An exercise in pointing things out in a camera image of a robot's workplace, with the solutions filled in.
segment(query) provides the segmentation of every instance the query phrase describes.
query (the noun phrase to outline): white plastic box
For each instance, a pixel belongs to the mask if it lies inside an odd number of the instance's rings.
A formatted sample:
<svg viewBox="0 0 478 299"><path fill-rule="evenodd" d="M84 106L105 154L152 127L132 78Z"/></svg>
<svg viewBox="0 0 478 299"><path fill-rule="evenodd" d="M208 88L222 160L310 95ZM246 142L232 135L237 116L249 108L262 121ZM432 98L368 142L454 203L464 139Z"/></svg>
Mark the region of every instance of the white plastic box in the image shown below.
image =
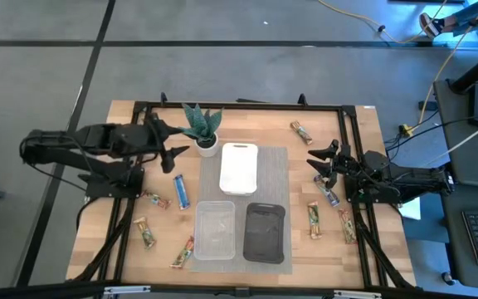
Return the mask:
<svg viewBox="0 0 478 299"><path fill-rule="evenodd" d="M249 196L256 192L256 145L238 143L223 145L219 187L228 195Z"/></svg>

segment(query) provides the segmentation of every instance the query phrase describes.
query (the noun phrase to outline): clear plastic container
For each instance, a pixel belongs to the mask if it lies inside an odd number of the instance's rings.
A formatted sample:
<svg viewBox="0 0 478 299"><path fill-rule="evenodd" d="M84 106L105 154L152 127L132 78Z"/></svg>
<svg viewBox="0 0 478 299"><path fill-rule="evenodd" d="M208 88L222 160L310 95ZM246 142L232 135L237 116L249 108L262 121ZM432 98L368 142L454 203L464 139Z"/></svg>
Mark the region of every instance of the clear plastic container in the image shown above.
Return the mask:
<svg viewBox="0 0 478 299"><path fill-rule="evenodd" d="M228 260L236 255L236 205L231 201L197 204L195 258Z"/></svg>

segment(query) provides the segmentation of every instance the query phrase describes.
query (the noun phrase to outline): shoe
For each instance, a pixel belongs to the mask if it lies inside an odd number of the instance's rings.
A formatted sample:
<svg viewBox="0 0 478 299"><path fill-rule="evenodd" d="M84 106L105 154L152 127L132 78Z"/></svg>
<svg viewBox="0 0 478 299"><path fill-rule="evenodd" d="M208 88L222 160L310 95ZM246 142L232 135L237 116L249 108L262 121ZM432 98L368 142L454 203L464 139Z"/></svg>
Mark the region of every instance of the shoe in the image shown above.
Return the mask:
<svg viewBox="0 0 478 299"><path fill-rule="evenodd" d="M420 27L431 39L439 36L444 30L444 20L443 19L434 19L431 22L431 18L428 14L422 13L420 15Z"/></svg>

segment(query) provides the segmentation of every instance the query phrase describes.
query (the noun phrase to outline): wooden tabletop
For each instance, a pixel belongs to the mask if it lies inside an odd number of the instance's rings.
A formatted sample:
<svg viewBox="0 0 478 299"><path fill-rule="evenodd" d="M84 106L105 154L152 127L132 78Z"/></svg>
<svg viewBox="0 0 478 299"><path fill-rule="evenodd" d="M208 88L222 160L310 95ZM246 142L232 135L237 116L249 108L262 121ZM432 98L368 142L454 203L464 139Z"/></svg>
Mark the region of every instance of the wooden tabletop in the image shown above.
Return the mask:
<svg viewBox="0 0 478 299"><path fill-rule="evenodd" d="M134 102L114 100L107 122L129 123ZM171 126L188 126L180 109L156 108L160 119ZM378 116L373 106L358 106L358 124L363 150L384 153L383 137ZM314 142L305 145L289 124L298 120L309 132ZM355 155L349 120L346 120L352 154ZM307 150L323 149L331 140L340 140L337 114L329 111L300 110L224 110L222 123L217 133L219 143L245 142L259 146L285 146L289 158L290 225L292 243L292 274L210 273L190 272L190 261L184 269L172 269L173 262L189 236L193 235L195 207L198 196L198 176L201 157L192 146L175 159L176 167L171 174L163 174L159 159L144 165L146 176L144 188L159 194L173 203L167 210L151 204L148 200L136 200L134 218L146 216L157 242L144 250L143 240L137 227L130 228L129 241L124 261L123 282L148 284L183 284L206 286L252 286L252 287L363 287L359 251L356 244L345 244L344 233L337 209L323 198L312 178L315 170L305 160L310 158ZM192 145L193 141L183 135L169 137L167 147ZM173 185L174 176L182 174L191 208L180 211ZM345 200L342 178L333 190L341 199L340 207L351 211ZM309 236L307 204L319 203L319 221L323 237L312 240ZM67 277L80 274L102 246L113 199L99 199L82 214ZM414 284L414 274L409 257L402 221L396 211L386 204L375 204L378 231L384 252L393 265ZM117 248L110 257L107 277L113 276ZM368 248L368 263L375 284L378 283L373 253Z"/></svg>

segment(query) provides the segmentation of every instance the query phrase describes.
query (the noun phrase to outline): desk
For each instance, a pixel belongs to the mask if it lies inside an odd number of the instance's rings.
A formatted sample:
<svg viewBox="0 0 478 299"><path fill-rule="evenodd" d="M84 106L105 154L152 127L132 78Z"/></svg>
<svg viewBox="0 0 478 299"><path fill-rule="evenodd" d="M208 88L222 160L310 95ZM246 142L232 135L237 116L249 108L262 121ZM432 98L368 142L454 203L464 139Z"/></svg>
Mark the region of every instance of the desk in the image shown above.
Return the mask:
<svg viewBox="0 0 478 299"><path fill-rule="evenodd" d="M110 107L107 122L129 123L134 102L115 100ZM160 119L171 126L187 126L181 109L155 108ZM357 107L358 125L364 151L384 152L383 138L374 107ZM289 127L298 120L314 139L311 146L304 145ZM346 120L351 133L349 120ZM193 234L195 207L198 194L200 156L191 147L176 159L171 174L162 174L159 159L145 164L144 187L156 194L172 199L172 206L163 211L149 201L138 199L134 218L147 216L149 227L157 243L148 251L143 249L141 235L132 225L124 260L122 282L146 284L174 284L192 286L251 286L251 287L363 287L359 265L358 246L345 244L344 235L335 209L323 199L312 182L315 171L305 162L307 150L327 147L332 139L340 139L337 114L328 111L300 110L224 110L218 129L221 143L249 142L256 145L285 146L289 157L290 223L293 272L290 275L252 273L190 272L190 261L183 270L175 270L169 264L178 255L188 237ZM183 135L171 136L167 147L191 145L192 140ZM192 207L179 211L173 186L173 177L183 174ZM337 183L334 191L341 198L341 205L350 210L344 200L344 184ZM323 237L311 240L307 203L319 202L319 219ZM80 274L86 264L102 246L109 222L112 199L99 199L82 214L67 277ZM415 278L404 237L402 221L398 213L388 205L375 205L378 231L383 250L393 265L414 284ZM117 249L110 257L107 278L112 278ZM368 263L372 280L377 284L377 271L373 253L368 250Z"/></svg>
<svg viewBox="0 0 478 299"><path fill-rule="evenodd" d="M445 81L435 82L434 89L442 122L467 117L468 96L452 93ZM477 129L467 122L444 127L447 146L456 145ZM442 198L450 239L446 248L450 254L451 275L463 285L478 287L478 265L461 216L463 210L478 209L478 135L450 153L450 157L454 175L461 181L455 192Z"/></svg>
<svg viewBox="0 0 478 299"><path fill-rule="evenodd" d="M434 89L442 122L468 117L469 96L467 94L453 93L446 81L435 82ZM457 145L477 130L478 127L468 124L467 121L445 126L447 146L451 148ZM463 184L478 186L478 135L451 152L450 157L455 178Z"/></svg>
<svg viewBox="0 0 478 299"><path fill-rule="evenodd" d="M449 232L451 275L463 285L478 287L478 265L471 249L462 211L478 209L478 187L457 185L455 192L442 199Z"/></svg>

